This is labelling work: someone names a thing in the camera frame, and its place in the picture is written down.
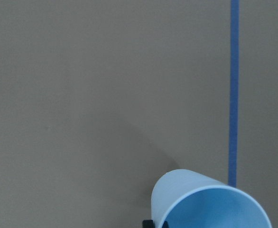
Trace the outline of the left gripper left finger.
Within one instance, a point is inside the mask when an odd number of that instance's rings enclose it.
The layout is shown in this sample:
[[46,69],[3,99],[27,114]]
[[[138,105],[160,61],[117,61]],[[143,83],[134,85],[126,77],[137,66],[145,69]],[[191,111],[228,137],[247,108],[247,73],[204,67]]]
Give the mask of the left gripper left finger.
[[142,221],[142,228],[154,228],[154,221],[153,220],[143,220]]

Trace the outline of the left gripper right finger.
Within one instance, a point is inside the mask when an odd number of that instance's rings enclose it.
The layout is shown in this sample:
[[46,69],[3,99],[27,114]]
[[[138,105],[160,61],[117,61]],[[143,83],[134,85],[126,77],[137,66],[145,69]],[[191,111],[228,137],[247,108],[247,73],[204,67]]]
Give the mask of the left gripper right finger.
[[163,228],[169,228],[169,224],[168,224],[167,221],[164,221],[164,222],[163,222]]

